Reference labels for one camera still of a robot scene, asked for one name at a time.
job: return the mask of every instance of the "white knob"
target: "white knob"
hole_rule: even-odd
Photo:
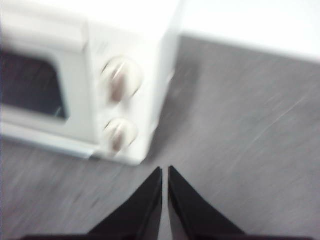
[[[109,61],[101,74],[106,81],[108,99],[119,103],[132,97],[142,84],[142,71],[129,58],[115,57]]]
[[[132,122],[124,118],[115,118],[105,127],[104,133],[107,147],[117,153],[127,148],[136,139],[138,131]]]

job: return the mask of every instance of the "white toaster oven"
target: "white toaster oven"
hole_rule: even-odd
[[[82,158],[147,156],[178,0],[2,0],[1,134]]]

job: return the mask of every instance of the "gray floor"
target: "gray floor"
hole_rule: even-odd
[[[170,165],[250,234],[319,238],[320,66],[183,38],[150,155],[140,166],[2,140],[2,237],[85,233],[156,166]],[[159,239],[167,240],[163,197]]]

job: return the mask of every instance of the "dark glass window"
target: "dark glass window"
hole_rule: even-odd
[[[2,51],[1,103],[66,119],[57,72],[48,62]]]

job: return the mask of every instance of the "toaster oven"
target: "toaster oven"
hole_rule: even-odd
[[[174,74],[178,0],[2,0],[1,134],[146,158]]]

